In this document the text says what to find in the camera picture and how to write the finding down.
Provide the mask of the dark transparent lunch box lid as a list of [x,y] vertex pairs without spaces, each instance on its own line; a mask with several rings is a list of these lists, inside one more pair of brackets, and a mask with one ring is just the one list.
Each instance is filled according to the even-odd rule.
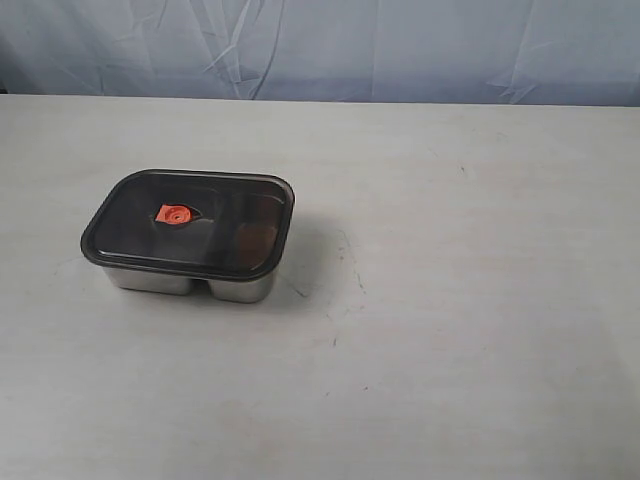
[[277,176],[142,170],[112,188],[81,250],[104,268],[250,282],[279,265],[294,203]]

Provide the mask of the stainless steel lunch box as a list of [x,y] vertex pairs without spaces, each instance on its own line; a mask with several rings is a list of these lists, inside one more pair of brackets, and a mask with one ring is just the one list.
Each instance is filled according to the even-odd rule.
[[132,291],[183,296],[196,290],[207,291],[214,299],[253,304],[262,301],[275,283],[274,272],[251,281],[203,280],[177,275],[104,268],[114,286]]

